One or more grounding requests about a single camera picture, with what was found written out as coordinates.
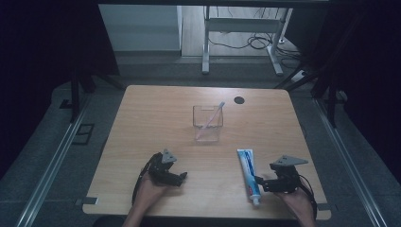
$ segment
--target wooden table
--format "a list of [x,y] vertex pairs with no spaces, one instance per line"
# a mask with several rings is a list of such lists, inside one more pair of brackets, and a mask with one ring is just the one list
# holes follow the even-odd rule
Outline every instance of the wooden table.
[[[245,99],[236,104],[235,97]],[[219,141],[194,140],[194,105],[223,107]],[[181,187],[172,188],[148,211],[148,216],[203,218],[291,218],[285,205],[262,193],[259,208],[248,199],[236,150],[252,148],[256,175],[275,179],[269,163],[282,155],[309,161],[297,166],[315,191],[317,203],[327,203],[319,177],[292,107],[288,92],[270,89],[139,86],[128,87],[84,204],[87,214],[126,215],[141,168],[152,154],[168,148],[178,161],[170,172],[188,172]],[[319,211],[318,219],[329,219]]]

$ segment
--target black curtain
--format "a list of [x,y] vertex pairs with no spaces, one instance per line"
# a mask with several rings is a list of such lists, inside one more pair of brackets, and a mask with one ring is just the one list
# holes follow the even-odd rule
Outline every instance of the black curtain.
[[401,182],[400,4],[370,1],[336,67],[345,111]]
[[54,88],[73,72],[117,75],[107,31],[92,0],[0,2],[1,156],[5,174],[41,121]]

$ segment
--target human hand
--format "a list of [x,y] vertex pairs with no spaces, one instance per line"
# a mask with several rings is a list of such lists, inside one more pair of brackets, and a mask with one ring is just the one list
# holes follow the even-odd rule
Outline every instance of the human hand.
[[124,227],[139,227],[142,217],[169,188],[168,185],[155,183],[146,172],[141,179],[135,202],[123,224]]
[[312,204],[303,189],[298,187],[297,190],[292,193],[277,192],[274,193],[274,195],[286,204],[289,212],[298,219],[301,226],[316,227]]
[[147,172],[141,181],[133,206],[147,210],[165,194],[169,186],[154,182]]

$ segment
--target white wall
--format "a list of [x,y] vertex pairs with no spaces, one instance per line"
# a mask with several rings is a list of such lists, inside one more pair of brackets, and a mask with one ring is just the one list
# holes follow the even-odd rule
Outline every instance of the white wall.
[[181,6],[99,5],[114,51],[181,50]]

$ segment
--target robotic hand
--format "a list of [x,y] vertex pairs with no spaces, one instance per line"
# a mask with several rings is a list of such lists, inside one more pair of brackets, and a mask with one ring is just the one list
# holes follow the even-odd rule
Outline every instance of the robotic hand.
[[175,161],[177,161],[177,159],[167,149],[165,149],[163,153],[158,152],[153,154],[153,156],[145,164],[145,167],[142,169],[141,173],[139,174],[138,180],[136,181],[136,185],[132,193],[132,204],[135,202],[135,197],[139,186],[141,185],[142,178],[147,171],[151,179],[155,183],[181,186],[187,172],[176,175],[168,171],[173,166]]
[[270,168],[275,171],[277,179],[264,180],[263,178],[257,176],[255,176],[254,179],[257,184],[262,185],[263,190],[265,192],[292,193],[298,188],[301,188],[308,195],[310,203],[312,204],[313,207],[314,217],[316,218],[318,208],[312,187],[309,185],[310,188],[309,190],[302,183],[301,181],[302,176],[298,173],[297,169],[295,168],[295,165],[301,165],[301,164],[307,164],[307,160],[284,155],[276,162],[270,164]]

